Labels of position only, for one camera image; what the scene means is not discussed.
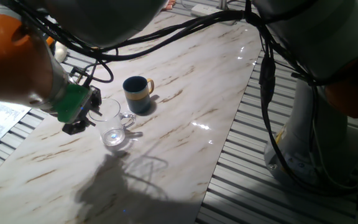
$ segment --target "glass mug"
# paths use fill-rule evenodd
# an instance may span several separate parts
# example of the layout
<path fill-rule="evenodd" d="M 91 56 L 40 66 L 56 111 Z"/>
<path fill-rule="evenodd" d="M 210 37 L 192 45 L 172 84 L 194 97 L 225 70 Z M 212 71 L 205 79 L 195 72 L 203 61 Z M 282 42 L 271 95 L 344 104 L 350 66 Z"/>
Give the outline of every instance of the glass mug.
<path fill-rule="evenodd" d="M 107 146 L 117 146 L 125 139 L 125 129 L 132 126 L 136 121 L 133 113 L 120 113 L 120 104 L 113 99 L 102 99 L 102 104 L 97 114 L 93 111 L 89 112 L 92 122 L 96 124 L 96 128 L 100 132 L 102 142 Z M 122 124 L 124 118 L 130 121 Z"/>

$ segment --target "ceramic mug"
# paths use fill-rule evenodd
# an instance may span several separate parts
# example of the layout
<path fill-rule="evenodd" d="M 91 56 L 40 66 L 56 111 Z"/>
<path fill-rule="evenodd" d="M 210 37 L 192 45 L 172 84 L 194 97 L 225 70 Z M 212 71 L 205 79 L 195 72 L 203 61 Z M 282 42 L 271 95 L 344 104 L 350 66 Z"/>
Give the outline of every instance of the ceramic mug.
<path fill-rule="evenodd" d="M 150 94 L 154 91 L 154 81 L 151 78 L 130 77 L 124 81 L 122 87 L 132 112 L 145 113 L 150 109 Z"/>

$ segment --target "marble table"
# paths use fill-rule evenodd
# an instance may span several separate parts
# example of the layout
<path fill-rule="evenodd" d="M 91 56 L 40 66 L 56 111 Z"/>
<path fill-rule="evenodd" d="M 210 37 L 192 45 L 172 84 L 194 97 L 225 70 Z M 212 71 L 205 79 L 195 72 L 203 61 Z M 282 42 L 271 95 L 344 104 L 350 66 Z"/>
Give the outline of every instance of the marble table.
<path fill-rule="evenodd" d="M 188 19 L 163 12 L 141 34 Z M 129 111 L 122 83 L 141 75 L 155 81 L 153 110 L 117 147 L 105 147 L 94 127 L 69 136 L 48 116 L 0 167 L 0 224 L 194 223 L 259 51 L 252 26 L 216 24 L 110 63 L 114 82 L 94 83 L 102 97 Z"/>

